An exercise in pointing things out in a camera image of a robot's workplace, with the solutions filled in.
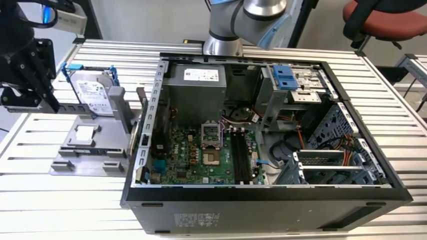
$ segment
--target red chair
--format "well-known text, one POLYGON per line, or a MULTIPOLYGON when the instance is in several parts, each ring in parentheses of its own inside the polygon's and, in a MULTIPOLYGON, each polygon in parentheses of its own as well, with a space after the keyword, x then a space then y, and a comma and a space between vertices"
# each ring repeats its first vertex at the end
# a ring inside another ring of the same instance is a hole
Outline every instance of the red chair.
POLYGON ((414 12, 427 0, 353 0, 343 8, 345 36, 351 47, 363 50, 371 37, 393 42, 406 41, 427 33, 427 16, 414 12))

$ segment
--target power supply label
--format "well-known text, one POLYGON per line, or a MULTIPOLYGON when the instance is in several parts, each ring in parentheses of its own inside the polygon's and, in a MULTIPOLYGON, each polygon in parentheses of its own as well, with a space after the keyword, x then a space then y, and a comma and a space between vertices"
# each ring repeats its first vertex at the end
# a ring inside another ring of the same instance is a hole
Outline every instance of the power supply label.
POLYGON ((175 213, 177 227, 217 227, 221 213, 175 213))
POLYGON ((219 82, 219 71, 217 69, 187 68, 185 71, 185 80, 219 82))

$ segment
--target blue drive bay latch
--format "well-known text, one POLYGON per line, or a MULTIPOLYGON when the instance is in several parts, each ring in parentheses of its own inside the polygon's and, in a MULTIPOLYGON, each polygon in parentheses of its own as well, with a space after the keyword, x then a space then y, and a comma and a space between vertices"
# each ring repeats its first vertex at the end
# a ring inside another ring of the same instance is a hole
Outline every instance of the blue drive bay latch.
POLYGON ((278 89, 297 90, 299 88, 293 70, 289 66, 273 66, 273 76, 278 82, 278 89))

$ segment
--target chair seat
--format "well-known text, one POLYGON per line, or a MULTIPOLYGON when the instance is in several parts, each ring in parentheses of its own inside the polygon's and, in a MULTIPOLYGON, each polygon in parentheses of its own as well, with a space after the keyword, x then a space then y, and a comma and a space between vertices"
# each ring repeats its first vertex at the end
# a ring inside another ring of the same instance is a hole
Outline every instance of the chair seat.
MULTIPOLYGON (((343 8, 343 18, 346 21, 357 6, 358 2, 353 0, 343 8)), ((391 41, 407 40, 427 33, 427 16, 414 11, 386 13, 374 10, 363 24, 361 32, 391 41)))

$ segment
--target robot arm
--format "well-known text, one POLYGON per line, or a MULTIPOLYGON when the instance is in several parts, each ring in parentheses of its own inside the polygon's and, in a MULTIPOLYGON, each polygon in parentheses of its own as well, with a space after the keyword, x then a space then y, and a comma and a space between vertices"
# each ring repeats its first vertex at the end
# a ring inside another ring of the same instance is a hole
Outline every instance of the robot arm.
POLYGON ((213 0, 203 53, 242 56, 242 39, 266 50, 277 47, 291 22, 289 7, 286 0, 213 0))
POLYGON ((51 84, 56 78, 54 43, 35 38, 34 28, 55 26, 83 33, 87 17, 82 13, 71 0, 0 0, 0 105, 10 112, 58 113, 64 108, 51 84), (44 6, 42 22, 27 19, 19 2, 44 6))

